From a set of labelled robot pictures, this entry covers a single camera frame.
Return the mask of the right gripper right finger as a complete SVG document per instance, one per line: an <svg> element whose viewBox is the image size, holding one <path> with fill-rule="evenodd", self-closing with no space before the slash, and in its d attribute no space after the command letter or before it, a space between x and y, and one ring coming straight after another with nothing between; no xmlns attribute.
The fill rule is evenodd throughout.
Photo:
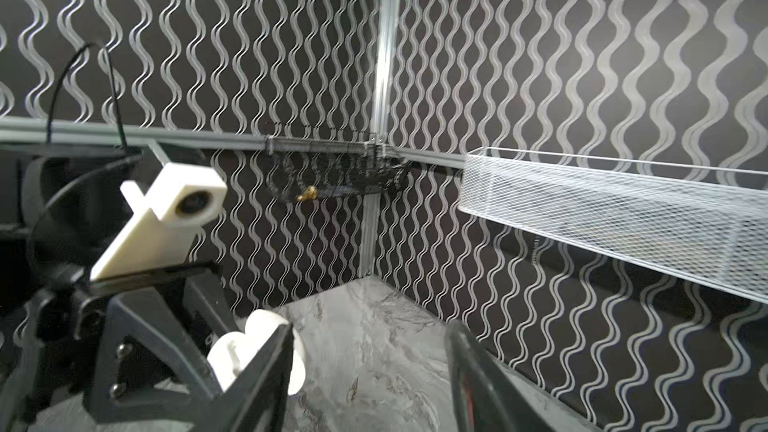
<svg viewBox="0 0 768 432"><path fill-rule="evenodd" d="M460 431L550 431L552 427L502 373L469 328L447 324L453 411Z"/></svg>

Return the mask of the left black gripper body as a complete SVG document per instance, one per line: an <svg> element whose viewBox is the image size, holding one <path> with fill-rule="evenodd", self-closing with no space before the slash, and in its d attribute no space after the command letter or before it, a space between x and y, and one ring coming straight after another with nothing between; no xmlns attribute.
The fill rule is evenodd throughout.
<svg viewBox="0 0 768 432"><path fill-rule="evenodd" d="M28 322L20 358L1 389L2 430L24 431L39 413L74 395L81 395L84 406L107 304L120 293L143 288L160 293L205 359L210 348L208 338L220 338L237 328L219 281L218 267L212 262L99 282L75 274L63 283L44 287L27 304Z"/></svg>

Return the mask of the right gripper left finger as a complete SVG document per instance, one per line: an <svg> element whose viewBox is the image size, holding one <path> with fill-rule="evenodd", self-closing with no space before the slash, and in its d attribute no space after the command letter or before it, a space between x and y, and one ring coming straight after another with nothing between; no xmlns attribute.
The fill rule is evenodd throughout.
<svg viewBox="0 0 768 432"><path fill-rule="evenodd" d="M204 431L281 431L293 362L293 329L279 325L203 416Z"/></svg>

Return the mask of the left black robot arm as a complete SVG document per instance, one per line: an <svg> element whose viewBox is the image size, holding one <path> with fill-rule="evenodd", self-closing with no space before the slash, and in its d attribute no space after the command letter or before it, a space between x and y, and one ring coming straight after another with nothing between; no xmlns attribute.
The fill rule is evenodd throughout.
<svg viewBox="0 0 768 432"><path fill-rule="evenodd" d="M72 395L101 424L199 427L222 388L205 338L235 328L215 269L189 263L227 194L193 152L59 151L27 168L27 302L20 358L1 389L1 427L25 430Z"/></svg>

